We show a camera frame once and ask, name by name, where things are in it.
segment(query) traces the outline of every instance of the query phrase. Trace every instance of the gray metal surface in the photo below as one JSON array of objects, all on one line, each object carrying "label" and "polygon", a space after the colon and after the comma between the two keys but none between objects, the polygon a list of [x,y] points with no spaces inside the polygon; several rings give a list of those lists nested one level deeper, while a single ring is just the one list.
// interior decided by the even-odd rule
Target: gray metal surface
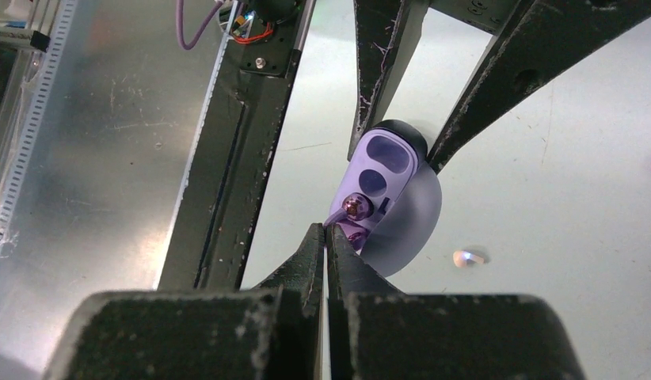
[{"label": "gray metal surface", "polygon": [[[191,36],[211,2],[188,2]],[[149,289],[222,33],[174,37],[174,2],[79,2],[0,249],[0,379],[38,378],[93,292]]]},{"label": "gray metal surface", "polygon": [[[386,116],[433,140],[490,37],[428,12]],[[317,2],[243,287],[265,278],[295,251],[307,226],[328,216],[356,111],[354,40],[352,3]],[[417,191],[408,211],[434,211],[439,220],[433,229],[425,220],[411,224],[410,215],[397,230],[429,226],[432,236],[390,236],[396,249],[365,259],[407,293],[544,298],[588,378],[651,379],[650,165],[651,19],[460,150],[433,183],[441,210],[429,203],[437,192],[410,183]],[[490,262],[457,268],[457,249],[479,249]]]}]

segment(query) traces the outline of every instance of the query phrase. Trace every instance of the purple cable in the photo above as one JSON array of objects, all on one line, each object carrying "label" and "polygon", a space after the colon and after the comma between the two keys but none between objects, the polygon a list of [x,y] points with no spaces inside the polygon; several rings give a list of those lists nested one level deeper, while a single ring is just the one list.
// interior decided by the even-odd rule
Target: purple cable
[{"label": "purple cable", "polygon": [[197,45],[197,41],[200,40],[202,33],[204,33],[204,30],[207,28],[207,25],[209,25],[211,19],[214,18],[216,12],[218,12],[220,10],[220,7],[223,6],[224,1],[216,0],[214,9],[212,9],[207,18],[204,19],[204,22],[202,22],[202,25],[200,25],[200,28],[197,30],[197,33],[195,33],[195,37],[192,38],[190,44],[185,43],[183,37],[183,3],[184,0],[177,0],[177,41],[181,48],[184,50],[190,50],[194,48],[195,45]]}]

